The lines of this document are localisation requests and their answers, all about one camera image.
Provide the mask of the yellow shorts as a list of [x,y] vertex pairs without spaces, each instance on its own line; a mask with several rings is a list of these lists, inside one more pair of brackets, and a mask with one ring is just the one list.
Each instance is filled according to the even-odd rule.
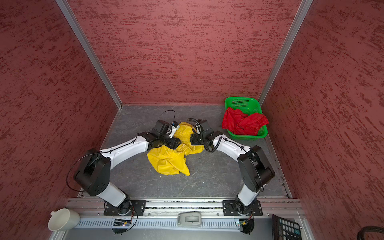
[[163,175],[178,175],[183,173],[190,175],[187,166],[186,156],[200,154],[204,151],[204,146],[193,146],[190,142],[191,134],[193,134],[193,126],[189,123],[180,123],[180,128],[174,134],[174,137],[181,140],[181,144],[175,149],[161,146],[150,150],[147,157],[154,169]]

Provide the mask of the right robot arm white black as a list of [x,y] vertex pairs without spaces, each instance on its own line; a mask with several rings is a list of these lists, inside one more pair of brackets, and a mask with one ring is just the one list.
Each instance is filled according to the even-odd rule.
[[193,146],[203,146],[210,154],[222,152],[238,163],[244,185],[233,203],[234,211],[241,216],[251,216],[258,195],[275,177],[266,154],[259,146],[244,146],[230,140],[220,131],[215,132],[206,120],[189,118],[188,121],[193,124],[190,136]]

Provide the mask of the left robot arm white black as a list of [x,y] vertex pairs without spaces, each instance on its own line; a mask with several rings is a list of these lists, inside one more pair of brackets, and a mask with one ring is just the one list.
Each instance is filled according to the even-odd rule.
[[159,147],[176,149],[182,141],[175,137],[180,125],[158,120],[149,132],[138,133],[133,139],[115,147],[91,149],[81,157],[73,179],[90,196],[104,200],[110,215],[126,216],[134,213],[131,198],[115,186],[110,178],[113,168],[124,161]]

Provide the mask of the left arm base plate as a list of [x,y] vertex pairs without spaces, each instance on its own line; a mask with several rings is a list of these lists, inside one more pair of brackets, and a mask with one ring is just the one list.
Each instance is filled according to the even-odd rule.
[[122,216],[128,217],[137,214],[142,216],[146,207],[145,200],[124,200],[119,206],[115,207],[112,204],[104,203],[104,216]]

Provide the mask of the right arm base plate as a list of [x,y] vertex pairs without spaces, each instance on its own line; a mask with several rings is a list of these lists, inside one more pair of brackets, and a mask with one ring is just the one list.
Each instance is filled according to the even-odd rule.
[[248,206],[243,205],[240,200],[224,200],[222,205],[224,216],[263,216],[262,206],[258,200],[254,200]]

